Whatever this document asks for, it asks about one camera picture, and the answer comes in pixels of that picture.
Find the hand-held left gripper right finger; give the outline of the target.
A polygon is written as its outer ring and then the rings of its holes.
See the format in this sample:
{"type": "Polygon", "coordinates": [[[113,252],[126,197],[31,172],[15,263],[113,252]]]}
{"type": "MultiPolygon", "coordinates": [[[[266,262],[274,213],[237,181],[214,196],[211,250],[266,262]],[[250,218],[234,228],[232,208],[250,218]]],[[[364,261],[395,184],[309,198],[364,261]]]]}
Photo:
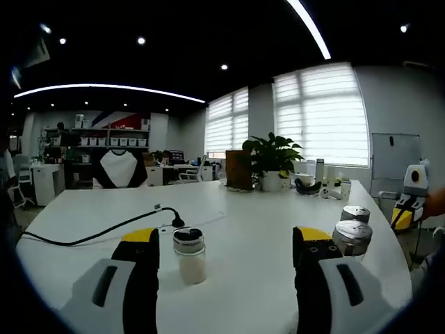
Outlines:
{"type": "Polygon", "coordinates": [[[293,229],[297,333],[381,333],[405,307],[365,265],[372,238],[368,225],[293,229]]]}

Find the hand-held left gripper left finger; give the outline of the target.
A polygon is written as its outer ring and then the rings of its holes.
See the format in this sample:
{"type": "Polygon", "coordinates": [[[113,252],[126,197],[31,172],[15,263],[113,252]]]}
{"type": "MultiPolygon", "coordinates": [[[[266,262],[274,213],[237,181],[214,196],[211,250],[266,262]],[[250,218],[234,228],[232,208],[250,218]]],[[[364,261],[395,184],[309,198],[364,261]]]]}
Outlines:
{"type": "Polygon", "coordinates": [[[72,286],[60,315],[74,333],[157,333],[159,230],[126,234],[72,286]]]}

